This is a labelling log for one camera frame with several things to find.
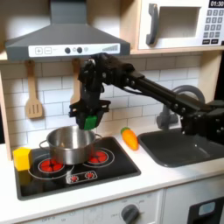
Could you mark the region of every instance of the black stove top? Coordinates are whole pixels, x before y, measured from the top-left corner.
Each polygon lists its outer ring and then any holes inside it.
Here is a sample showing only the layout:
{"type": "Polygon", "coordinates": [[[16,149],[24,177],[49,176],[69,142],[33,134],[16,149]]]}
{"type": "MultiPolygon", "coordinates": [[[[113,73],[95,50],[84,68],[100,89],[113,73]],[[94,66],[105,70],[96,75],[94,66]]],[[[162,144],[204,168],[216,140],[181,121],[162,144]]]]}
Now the black stove top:
{"type": "Polygon", "coordinates": [[[94,156],[85,164],[59,164],[51,158],[49,150],[32,150],[31,155],[29,171],[15,169],[20,200],[131,178],[141,173],[113,137],[105,137],[97,143],[94,156]]]}

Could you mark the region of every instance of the range hood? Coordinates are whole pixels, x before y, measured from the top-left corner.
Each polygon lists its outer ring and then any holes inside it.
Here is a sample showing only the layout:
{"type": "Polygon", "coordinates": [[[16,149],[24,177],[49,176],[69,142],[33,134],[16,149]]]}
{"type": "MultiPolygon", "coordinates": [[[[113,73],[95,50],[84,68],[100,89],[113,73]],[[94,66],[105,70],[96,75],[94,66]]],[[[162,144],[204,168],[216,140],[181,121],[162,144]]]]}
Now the range hood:
{"type": "Polygon", "coordinates": [[[130,54],[130,43],[87,24],[87,0],[51,0],[51,24],[5,47],[9,60],[130,54]]]}

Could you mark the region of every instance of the microwave door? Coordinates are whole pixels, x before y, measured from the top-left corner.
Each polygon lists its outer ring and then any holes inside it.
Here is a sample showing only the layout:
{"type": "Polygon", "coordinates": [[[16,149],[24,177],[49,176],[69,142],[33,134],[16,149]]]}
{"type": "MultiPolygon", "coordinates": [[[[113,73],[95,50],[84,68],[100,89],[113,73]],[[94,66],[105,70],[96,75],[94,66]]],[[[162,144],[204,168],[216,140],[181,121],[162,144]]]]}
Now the microwave door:
{"type": "Polygon", "coordinates": [[[201,46],[208,2],[194,2],[143,1],[139,49],[201,46]]]}

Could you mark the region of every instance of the black sink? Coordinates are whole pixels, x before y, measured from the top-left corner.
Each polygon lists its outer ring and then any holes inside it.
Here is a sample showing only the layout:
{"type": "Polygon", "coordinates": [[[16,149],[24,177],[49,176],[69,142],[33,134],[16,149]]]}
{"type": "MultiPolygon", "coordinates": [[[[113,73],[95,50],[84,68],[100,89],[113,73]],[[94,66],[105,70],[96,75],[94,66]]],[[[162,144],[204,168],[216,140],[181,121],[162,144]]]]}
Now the black sink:
{"type": "Polygon", "coordinates": [[[180,129],[145,133],[138,140],[158,164],[166,167],[224,158],[224,146],[199,136],[184,136],[180,129]]]}

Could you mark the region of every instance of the faucet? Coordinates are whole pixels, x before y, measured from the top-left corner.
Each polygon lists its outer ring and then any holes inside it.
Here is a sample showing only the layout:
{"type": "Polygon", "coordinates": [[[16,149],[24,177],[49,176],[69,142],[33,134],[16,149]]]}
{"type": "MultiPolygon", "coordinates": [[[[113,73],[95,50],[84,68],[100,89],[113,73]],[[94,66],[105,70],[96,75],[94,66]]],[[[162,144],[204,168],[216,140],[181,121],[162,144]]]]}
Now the faucet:
{"type": "MultiPolygon", "coordinates": [[[[193,93],[200,102],[203,102],[203,103],[206,102],[205,96],[197,87],[194,87],[194,86],[184,85],[180,87],[175,87],[172,91],[176,94],[190,92],[190,93],[193,93]]],[[[171,114],[171,111],[164,105],[163,111],[157,117],[157,126],[161,130],[169,130],[171,124],[176,124],[178,122],[179,122],[178,115],[171,114]]]]}

